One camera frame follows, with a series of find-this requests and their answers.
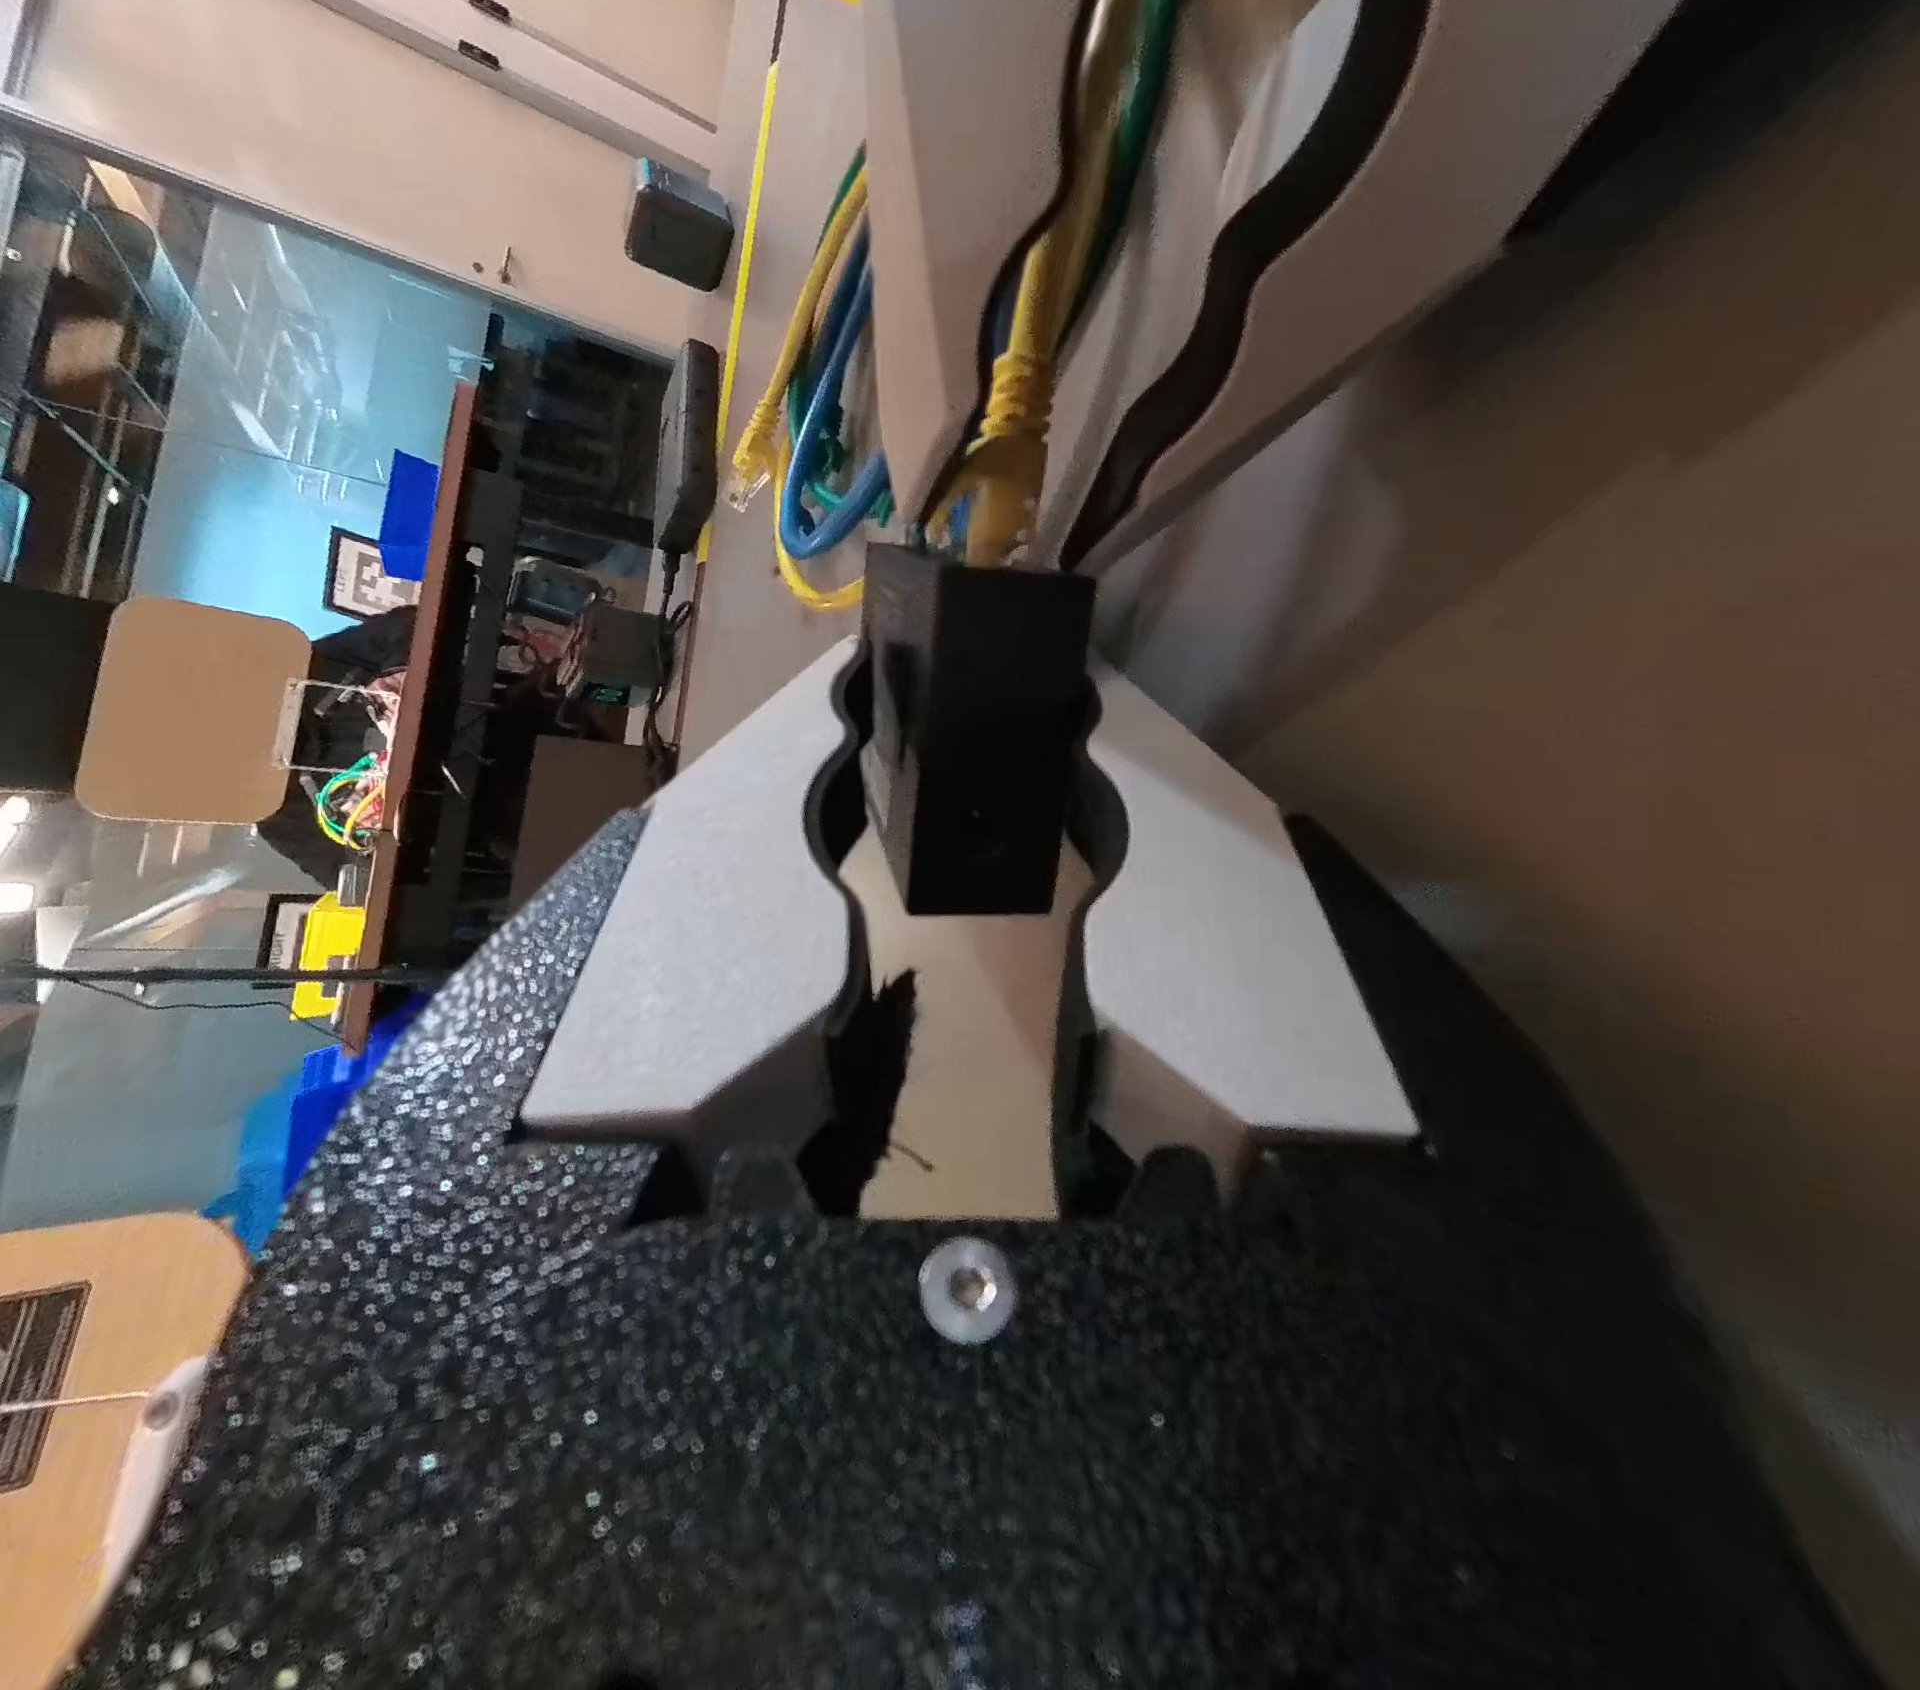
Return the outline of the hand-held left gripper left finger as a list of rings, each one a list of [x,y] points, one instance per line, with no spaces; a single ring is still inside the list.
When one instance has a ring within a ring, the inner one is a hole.
[[[870,651],[845,638],[687,763],[636,846],[520,1106],[554,1142],[885,1144],[901,994],[846,866],[870,837]]]

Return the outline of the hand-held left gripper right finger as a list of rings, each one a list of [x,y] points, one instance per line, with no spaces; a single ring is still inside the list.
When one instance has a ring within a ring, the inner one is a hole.
[[[1276,803],[1115,665],[1091,684],[1067,998],[1093,1125],[1129,1157],[1411,1146],[1419,1114]]]

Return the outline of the black ethernet switch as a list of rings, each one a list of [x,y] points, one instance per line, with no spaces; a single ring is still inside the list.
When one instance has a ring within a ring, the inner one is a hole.
[[[1052,907],[1088,736],[1097,586],[873,543],[868,816],[911,916]]]

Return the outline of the yellow tape strip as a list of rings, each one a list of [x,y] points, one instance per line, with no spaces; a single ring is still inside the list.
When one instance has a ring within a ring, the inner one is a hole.
[[[742,341],[747,333],[747,313],[751,302],[753,274],[757,262],[758,215],[766,179],[766,162],[772,142],[774,110],[778,100],[780,61],[772,60],[763,86],[763,100],[757,124],[757,140],[751,159],[751,177],[747,191],[747,213],[739,239],[739,257],[732,281],[732,311],[729,326],[729,348],[722,366],[722,393],[719,399],[719,439],[725,443],[732,429],[732,407],[736,379],[740,372]]]

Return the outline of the black battery charger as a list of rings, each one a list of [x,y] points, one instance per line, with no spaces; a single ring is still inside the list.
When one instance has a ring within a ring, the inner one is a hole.
[[[522,553],[512,565],[503,617],[506,667],[534,675],[566,704],[628,704],[652,693],[662,671],[662,617],[625,599],[589,570]]]

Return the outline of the black battery pack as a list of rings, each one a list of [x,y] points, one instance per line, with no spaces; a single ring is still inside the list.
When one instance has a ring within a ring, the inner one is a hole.
[[[628,262],[701,294],[729,274],[736,219],[707,179],[658,158],[634,162],[622,249]]]

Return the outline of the small yellow bin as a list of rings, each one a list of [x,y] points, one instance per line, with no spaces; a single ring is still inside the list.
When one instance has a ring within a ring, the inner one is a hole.
[[[347,1004],[344,971],[358,967],[368,912],[326,892],[304,914],[292,988],[291,1018],[334,1024]]]

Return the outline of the brown wooden desk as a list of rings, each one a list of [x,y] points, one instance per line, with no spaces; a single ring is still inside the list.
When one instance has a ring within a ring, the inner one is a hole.
[[[377,1007],[377,988],[399,978],[404,949],[399,944],[411,816],[426,806],[428,717],[453,693],[453,679],[438,674],[438,659],[453,639],[455,579],[466,558],[463,501],[469,483],[479,383],[455,383],[445,431],[438,490],[417,599],[417,623],[403,674],[397,733],[388,761],[383,832],[370,866],[364,925],[356,957],[338,973],[343,985],[336,1030],[340,1044],[358,1054],[366,1047]]]

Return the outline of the blue plastic bins stack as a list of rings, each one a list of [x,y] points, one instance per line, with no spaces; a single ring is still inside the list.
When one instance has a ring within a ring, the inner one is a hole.
[[[204,1204],[204,1218],[229,1227],[249,1255],[258,1255],[343,1111],[428,1004],[426,991],[409,995],[370,1025],[360,1051],[328,1040],[304,1054],[300,1071],[252,1103],[233,1181]]]

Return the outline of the black light stand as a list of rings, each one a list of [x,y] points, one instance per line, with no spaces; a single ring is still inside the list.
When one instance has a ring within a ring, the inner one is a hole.
[[[249,985],[263,990],[295,990],[300,984],[317,982],[322,985],[373,985],[395,990],[437,990],[453,978],[445,966],[419,963],[322,963],[317,967],[263,967],[263,966],[194,966],[194,963],[142,963],[135,967],[101,966],[52,966],[32,960],[4,960],[2,980],[6,982],[50,982],[75,984],[94,990],[125,988],[128,991],[146,991],[176,985]]]

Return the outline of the black power adapter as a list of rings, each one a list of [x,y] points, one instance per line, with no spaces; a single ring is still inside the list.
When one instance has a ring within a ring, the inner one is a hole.
[[[722,358],[690,338],[669,374],[658,410],[654,550],[683,559],[705,535],[719,498],[719,401]]]

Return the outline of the small blue bin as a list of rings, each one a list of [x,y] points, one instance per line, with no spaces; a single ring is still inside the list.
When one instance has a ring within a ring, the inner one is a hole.
[[[442,469],[437,460],[406,449],[393,454],[377,532],[383,572],[388,578],[415,584],[425,579],[440,483]]]

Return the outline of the small wooden screen board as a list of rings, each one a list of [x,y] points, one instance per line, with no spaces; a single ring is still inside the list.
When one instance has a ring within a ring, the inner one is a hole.
[[[310,638],[185,598],[113,610],[75,782],[106,819],[257,826],[280,810]]]

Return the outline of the black fabric panel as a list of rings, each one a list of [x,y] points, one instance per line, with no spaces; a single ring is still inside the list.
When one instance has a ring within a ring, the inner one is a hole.
[[[2,584],[2,791],[75,790],[115,608]]]

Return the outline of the large wooden screen board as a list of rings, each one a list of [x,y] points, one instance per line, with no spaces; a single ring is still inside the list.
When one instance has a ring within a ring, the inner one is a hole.
[[[127,1579],[247,1280],[197,1214],[4,1232],[6,1688],[59,1682]]]

